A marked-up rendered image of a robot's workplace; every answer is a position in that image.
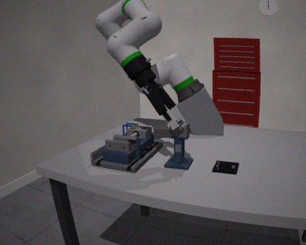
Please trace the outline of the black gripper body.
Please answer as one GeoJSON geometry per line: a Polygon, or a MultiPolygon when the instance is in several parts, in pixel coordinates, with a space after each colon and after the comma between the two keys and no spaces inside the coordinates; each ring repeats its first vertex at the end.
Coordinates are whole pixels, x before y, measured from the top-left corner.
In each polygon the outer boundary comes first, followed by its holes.
{"type": "Polygon", "coordinates": [[[146,86],[150,87],[151,90],[154,92],[154,94],[156,94],[156,91],[152,86],[153,84],[156,84],[156,82],[154,81],[155,78],[156,78],[155,73],[151,69],[148,69],[143,73],[141,73],[135,79],[135,82],[140,88],[143,88],[143,86],[144,88],[146,88],[146,86]]]}

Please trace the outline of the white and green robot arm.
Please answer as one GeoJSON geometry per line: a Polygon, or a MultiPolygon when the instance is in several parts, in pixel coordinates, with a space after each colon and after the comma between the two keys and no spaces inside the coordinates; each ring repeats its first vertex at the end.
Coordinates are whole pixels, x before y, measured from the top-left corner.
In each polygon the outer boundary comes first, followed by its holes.
{"type": "Polygon", "coordinates": [[[193,79],[177,53],[154,65],[149,62],[151,58],[143,56],[139,47],[156,37],[162,28],[159,16],[146,9],[142,0],[120,0],[97,16],[95,26],[107,40],[108,53],[121,65],[139,92],[144,94],[142,91],[145,88],[139,88],[135,78],[151,69],[156,75],[154,81],[162,87],[170,84],[177,93],[179,103],[183,102],[201,91],[204,84],[193,79]],[[123,22],[128,19],[131,22],[123,27],[123,22]]]}

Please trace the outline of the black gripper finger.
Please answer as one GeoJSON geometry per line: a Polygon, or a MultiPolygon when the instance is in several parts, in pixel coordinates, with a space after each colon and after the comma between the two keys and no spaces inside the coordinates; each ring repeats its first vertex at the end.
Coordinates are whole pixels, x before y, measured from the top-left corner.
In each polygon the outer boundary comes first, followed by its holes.
{"type": "Polygon", "coordinates": [[[178,109],[175,107],[176,104],[175,102],[172,101],[172,99],[170,98],[170,96],[167,94],[167,92],[163,89],[163,87],[161,86],[161,84],[155,84],[158,88],[158,90],[160,91],[160,97],[164,103],[164,105],[169,109],[169,111],[171,112],[171,114],[173,115],[173,117],[175,118],[175,120],[177,120],[179,117],[182,118],[182,121],[185,121],[185,119],[182,117],[182,115],[180,114],[180,112],[178,111],[178,109]],[[170,100],[169,100],[169,99],[170,100]],[[168,106],[169,105],[169,106],[168,106]]]}
{"type": "Polygon", "coordinates": [[[149,99],[152,106],[155,108],[155,110],[159,114],[159,116],[162,115],[164,117],[168,125],[172,128],[172,130],[176,129],[179,126],[177,121],[173,118],[169,110],[167,110],[162,99],[160,98],[159,96],[160,93],[157,89],[157,86],[155,84],[153,84],[152,86],[155,89],[156,94],[154,94],[153,91],[148,86],[146,86],[146,89],[144,89],[142,92],[149,99]]]}

